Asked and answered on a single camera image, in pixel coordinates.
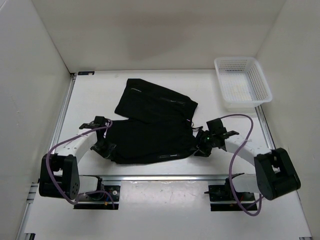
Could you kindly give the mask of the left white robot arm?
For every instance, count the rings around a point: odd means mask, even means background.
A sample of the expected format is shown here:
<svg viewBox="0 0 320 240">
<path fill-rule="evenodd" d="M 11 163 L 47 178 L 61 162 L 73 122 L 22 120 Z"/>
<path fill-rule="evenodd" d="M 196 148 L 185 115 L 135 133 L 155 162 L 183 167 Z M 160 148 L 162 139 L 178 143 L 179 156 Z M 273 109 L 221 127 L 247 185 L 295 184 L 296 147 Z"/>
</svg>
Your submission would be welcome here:
<svg viewBox="0 0 320 240">
<path fill-rule="evenodd" d="M 102 158 L 110 156 L 115 145 L 108 143 L 111 119 L 96 116 L 79 127 L 76 136 L 52 146 L 41 160 L 38 191 L 40 196 L 65 199 L 75 205 L 83 197 L 97 201 L 107 195 L 98 176 L 80 175 L 78 163 L 88 151 Z"/>
</svg>

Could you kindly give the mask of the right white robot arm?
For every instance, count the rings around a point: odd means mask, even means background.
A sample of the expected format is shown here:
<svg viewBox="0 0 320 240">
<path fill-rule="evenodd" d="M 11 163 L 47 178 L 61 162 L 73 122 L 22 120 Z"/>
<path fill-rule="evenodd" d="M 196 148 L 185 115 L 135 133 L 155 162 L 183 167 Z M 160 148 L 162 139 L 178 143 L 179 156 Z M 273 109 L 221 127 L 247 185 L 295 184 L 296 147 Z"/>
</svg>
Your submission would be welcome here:
<svg viewBox="0 0 320 240">
<path fill-rule="evenodd" d="M 207 122 L 207 130 L 199 130 L 195 139 L 195 156 L 209 157 L 219 148 L 240 157 L 254 166 L 255 173 L 231 174 L 225 180 L 223 193 L 230 200 L 242 193 L 256 193 L 271 201 L 301 188 L 301 181 L 284 148 L 270 149 L 245 139 L 238 132 L 228 131 L 222 120 Z"/>
</svg>

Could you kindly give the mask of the black shorts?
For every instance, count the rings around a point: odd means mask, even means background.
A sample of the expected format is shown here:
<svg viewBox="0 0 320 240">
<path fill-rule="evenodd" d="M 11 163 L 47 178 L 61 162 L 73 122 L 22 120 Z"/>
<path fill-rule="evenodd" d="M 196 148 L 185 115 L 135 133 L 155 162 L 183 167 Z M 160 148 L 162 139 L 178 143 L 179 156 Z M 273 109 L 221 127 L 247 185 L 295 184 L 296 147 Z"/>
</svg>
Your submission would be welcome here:
<svg viewBox="0 0 320 240">
<path fill-rule="evenodd" d="M 140 78 L 129 78 L 115 108 L 124 120 L 106 131 L 117 164 L 153 164 L 185 159 L 195 151 L 192 118 L 198 103 L 179 92 Z"/>
</svg>

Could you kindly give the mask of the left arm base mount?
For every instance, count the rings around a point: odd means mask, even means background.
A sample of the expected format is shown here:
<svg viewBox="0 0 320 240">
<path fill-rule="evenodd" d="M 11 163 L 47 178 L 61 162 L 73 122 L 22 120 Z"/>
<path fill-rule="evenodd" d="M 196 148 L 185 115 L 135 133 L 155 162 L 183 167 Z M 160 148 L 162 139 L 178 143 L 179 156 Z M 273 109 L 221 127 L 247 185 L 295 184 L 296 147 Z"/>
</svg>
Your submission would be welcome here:
<svg viewBox="0 0 320 240">
<path fill-rule="evenodd" d="M 118 210 L 121 195 L 121 183 L 119 181 L 100 180 L 99 192 L 85 195 L 73 206 L 74 210 Z"/>
</svg>

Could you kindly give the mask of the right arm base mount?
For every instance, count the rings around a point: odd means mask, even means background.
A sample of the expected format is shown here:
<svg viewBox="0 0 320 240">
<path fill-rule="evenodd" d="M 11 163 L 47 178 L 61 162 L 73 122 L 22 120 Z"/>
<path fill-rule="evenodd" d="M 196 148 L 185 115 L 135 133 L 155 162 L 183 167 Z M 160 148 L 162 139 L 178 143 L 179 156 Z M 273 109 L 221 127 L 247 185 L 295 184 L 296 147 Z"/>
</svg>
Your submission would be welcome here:
<svg viewBox="0 0 320 240">
<path fill-rule="evenodd" d="M 230 187 L 227 175 L 210 175 L 207 179 L 208 187 L 204 192 L 209 196 L 210 210 L 212 212 L 242 212 Z M 248 212 L 258 210 L 259 197 L 251 192 L 235 192 L 240 204 Z"/>
</svg>

